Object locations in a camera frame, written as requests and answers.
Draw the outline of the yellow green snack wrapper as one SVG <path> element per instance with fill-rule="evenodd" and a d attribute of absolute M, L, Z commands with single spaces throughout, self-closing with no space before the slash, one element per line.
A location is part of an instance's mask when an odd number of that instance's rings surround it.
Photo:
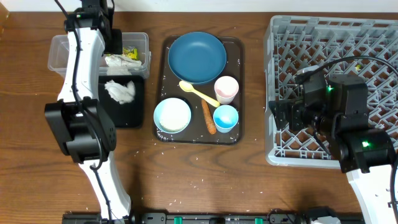
<path fill-rule="evenodd" d="M 139 60 L 138 50 L 135 47 L 123 47 L 123 55 L 132 60 Z"/>

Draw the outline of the light blue plastic cup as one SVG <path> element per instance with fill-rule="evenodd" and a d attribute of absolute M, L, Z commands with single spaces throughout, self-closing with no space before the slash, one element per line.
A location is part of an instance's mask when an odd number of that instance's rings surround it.
<path fill-rule="evenodd" d="M 239 113 L 231 105 L 221 105 L 213 113 L 216 129 L 221 133 L 230 132 L 239 121 Z"/>

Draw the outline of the white tissue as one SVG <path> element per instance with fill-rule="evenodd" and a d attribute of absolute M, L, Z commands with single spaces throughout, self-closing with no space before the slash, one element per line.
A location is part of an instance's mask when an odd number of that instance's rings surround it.
<path fill-rule="evenodd" d="M 126 85 L 121 85 L 111 80 L 105 83 L 104 88 L 108 91 L 110 97 L 120 105 L 131 103 L 136 95 L 136 88 L 132 81 L 129 81 Z"/>
<path fill-rule="evenodd" d="M 129 68 L 138 70 L 142 65 L 140 60 L 133 60 L 123 55 L 108 55 L 105 57 L 105 62 L 108 66 L 106 74 L 108 76 L 113 75 L 130 75 Z"/>

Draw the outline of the pink plastic cup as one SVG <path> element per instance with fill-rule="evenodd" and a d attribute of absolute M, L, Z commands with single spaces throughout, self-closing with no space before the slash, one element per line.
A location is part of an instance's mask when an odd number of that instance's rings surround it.
<path fill-rule="evenodd" d="M 217 79 L 214 85 L 216 99 L 222 105 L 230 104 L 239 91 L 238 81 L 230 76 Z"/>

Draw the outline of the dark blue plate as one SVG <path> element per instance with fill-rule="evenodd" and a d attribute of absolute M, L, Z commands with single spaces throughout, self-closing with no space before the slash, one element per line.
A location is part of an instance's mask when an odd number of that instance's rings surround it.
<path fill-rule="evenodd" d="M 224 70 L 227 53 L 223 43 L 206 32 L 190 32 L 172 43 L 168 65 L 176 77 L 193 84 L 209 83 Z"/>

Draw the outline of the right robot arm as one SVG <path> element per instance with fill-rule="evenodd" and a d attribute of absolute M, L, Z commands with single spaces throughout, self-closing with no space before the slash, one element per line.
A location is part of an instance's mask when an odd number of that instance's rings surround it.
<path fill-rule="evenodd" d="M 312 128 L 340 163 L 366 223 L 397 223 L 397 153 L 385 130 L 369 125 L 368 86 L 357 75 L 303 73 L 302 97 L 270 101 L 277 128 Z"/>

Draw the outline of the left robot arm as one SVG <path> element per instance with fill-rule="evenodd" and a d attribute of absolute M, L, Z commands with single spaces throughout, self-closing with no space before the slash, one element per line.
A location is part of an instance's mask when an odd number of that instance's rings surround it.
<path fill-rule="evenodd" d="M 101 207 L 91 223 L 129 223 L 131 199 L 114 161 L 116 128 L 98 98 L 99 69 L 104 54 L 122 52 L 122 33 L 113 28 L 114 7 L 103 0 L 82 1 L 66 17 L 68 63 L 54 103 L 45 119 L 62 153 L 89 179 Z"/>

